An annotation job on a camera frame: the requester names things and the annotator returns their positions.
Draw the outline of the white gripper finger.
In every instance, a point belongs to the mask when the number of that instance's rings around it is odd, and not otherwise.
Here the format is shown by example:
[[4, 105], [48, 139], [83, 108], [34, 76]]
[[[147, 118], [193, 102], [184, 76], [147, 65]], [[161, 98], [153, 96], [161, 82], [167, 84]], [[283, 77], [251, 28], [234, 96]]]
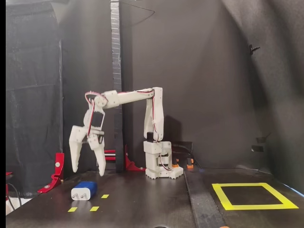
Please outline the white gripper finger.
[[101, 142], [98, 137], [89, 137], [88, 143], [91, 150], [94, 151], [95, 157], [98, 164], [99, 175], [103, 176], [105, 173], [106, 160], [105, 160], [105, 151], [104, 151], [104, 138], [101, 137]]
[[80, 152], [83, 144], [83, 139], [86, 137], [87, 128], [80, 126], [73, 126], [69, 137], [69, 148], [71, 154], [71, 162], [73, 172], [76, 173], [80, 158]]

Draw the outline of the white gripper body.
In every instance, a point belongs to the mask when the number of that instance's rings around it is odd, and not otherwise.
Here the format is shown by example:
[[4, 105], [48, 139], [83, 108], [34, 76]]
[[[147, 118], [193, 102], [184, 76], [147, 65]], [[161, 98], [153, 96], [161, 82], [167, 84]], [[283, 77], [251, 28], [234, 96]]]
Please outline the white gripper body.
[[92, 111], [93, 106], [89, 105], [88, 110], [85, 113], [83, 123], [86, 128], [86, 138], [90, 134], [97, 134], [98, 137], [104, 136], [102, 130], [105, 114], [101, 112]]

